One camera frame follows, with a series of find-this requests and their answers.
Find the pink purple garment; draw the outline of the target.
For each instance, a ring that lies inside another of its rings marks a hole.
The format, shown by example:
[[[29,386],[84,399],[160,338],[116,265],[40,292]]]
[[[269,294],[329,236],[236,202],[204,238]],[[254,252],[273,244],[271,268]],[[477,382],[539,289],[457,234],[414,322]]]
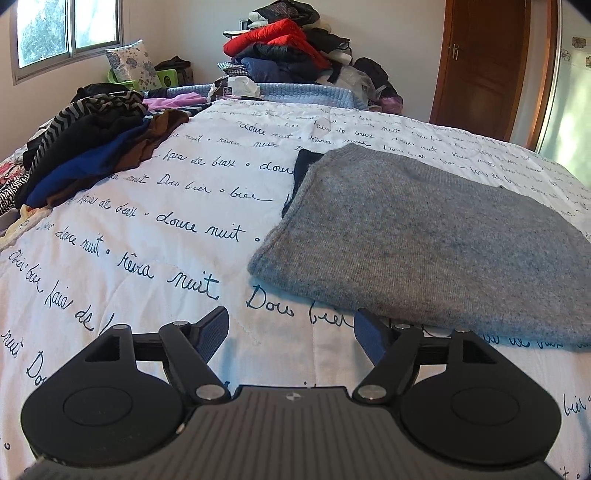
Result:
[[[207,103],[207,97],[197,93],[182,93],[171,98],[145,98],[143,104],[149,111],[197,107]]]

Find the window with metal frame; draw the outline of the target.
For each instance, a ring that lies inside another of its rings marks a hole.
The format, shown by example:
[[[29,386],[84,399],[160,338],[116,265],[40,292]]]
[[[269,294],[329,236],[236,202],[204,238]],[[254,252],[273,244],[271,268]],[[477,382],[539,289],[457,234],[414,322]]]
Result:
[[[122,3],[17,1],[9,10],[13,81],[100,55],[123,40]]]

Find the brown wooden door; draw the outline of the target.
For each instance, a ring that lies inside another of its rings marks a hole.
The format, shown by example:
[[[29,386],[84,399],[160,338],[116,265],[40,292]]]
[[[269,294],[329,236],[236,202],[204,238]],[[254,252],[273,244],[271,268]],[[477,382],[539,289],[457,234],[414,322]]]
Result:
[[[449,1],[433,124],[537,148],[557,69],[558,1]]]

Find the floral red bedsheet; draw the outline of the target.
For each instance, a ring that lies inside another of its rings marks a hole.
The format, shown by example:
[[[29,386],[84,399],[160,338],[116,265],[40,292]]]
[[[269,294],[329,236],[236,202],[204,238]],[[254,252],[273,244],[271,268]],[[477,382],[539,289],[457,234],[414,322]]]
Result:
[[[18,190],[27,182],[29,172],[21,157],[12,156],[1,162],[0,167],[0,214],[15,205]]]

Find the floral cushion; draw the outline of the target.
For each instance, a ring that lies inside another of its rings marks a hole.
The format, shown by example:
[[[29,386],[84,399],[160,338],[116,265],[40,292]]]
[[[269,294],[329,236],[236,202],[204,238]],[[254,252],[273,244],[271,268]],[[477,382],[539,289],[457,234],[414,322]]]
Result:
[[[141,91],[162,87],[162,82],[142,39],[117,48],[106,49],[110,66],[107,78],[111,83],[128,83]]]

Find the grey knit sweater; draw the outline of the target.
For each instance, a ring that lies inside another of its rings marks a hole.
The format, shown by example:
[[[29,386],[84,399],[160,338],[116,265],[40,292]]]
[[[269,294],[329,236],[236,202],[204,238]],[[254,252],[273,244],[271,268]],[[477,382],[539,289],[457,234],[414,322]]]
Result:
[[[590,338],[590,244],[538,201],[348,145],[308,169],[249,273],[288,293],[442,328]]]

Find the dark navy garment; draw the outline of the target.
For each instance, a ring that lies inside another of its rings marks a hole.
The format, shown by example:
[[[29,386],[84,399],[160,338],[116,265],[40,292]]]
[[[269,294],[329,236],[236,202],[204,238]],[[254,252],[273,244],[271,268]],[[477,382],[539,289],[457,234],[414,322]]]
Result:
[[[281,217],[286,216],[287,210],[290,209],[291,203],[294,201],[294,197],[297,195],[298,189],[301,188],[301,183],[304,182],[305,175],[308,173],[308,169],[311,168],[315,163],[322,159],[322,153],[312,152],[307,149],[301,149],[297,153],[297,160],[294,164],[294,188],[290,195],[287,196],[286,202],[284,202],[283,210],[281,211]]]

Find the tall heap of clothes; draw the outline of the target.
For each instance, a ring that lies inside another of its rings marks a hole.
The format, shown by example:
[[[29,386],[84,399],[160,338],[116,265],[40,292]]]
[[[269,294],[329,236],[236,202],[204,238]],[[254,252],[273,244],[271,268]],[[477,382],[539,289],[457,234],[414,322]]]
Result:
[[[253,10],[238,31],[226,31],[218,68],[259,83],[318,84],[352,92],[377,112],[400,115],[404,100],[376,61],[353,56],[351,40],[332,33],[314,7],[274,1]]]

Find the red jacket on pile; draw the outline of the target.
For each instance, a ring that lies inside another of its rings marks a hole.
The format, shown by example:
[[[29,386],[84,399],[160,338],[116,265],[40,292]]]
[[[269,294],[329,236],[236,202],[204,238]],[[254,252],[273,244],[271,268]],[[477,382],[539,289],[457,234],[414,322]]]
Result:
[[[331,62],[308,43],[304,30],[289,18],[242,33],[228,40],[222,50],[228,57],[235,58],[244,49],[256,43],[293,47],[307,54],[318,69],[327,70],[331,66]]]

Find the light blue knit blanket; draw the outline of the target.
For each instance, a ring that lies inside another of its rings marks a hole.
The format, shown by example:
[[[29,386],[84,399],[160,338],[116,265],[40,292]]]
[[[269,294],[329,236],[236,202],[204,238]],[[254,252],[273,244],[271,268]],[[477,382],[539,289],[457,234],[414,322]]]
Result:
[[[145,98],[172,98],[184,93],[207,97],[211,84],[187,85],[144,91]],[[367,102],[356,97],[351,90],[331,85],[259,83],[260,97],[268,102],[318,104],[329,107],[368,110]]]

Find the pile of dark clothes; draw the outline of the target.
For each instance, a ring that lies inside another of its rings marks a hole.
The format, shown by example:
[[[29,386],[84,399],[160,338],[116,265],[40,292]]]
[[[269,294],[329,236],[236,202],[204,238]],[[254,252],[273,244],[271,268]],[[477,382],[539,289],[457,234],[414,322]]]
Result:
[[[152,157],[189,115],[165,109],[152,115],[143,94],[112,84],[80,88],[23,155],[25,181],[11,204],[54,205],[114,173]]]

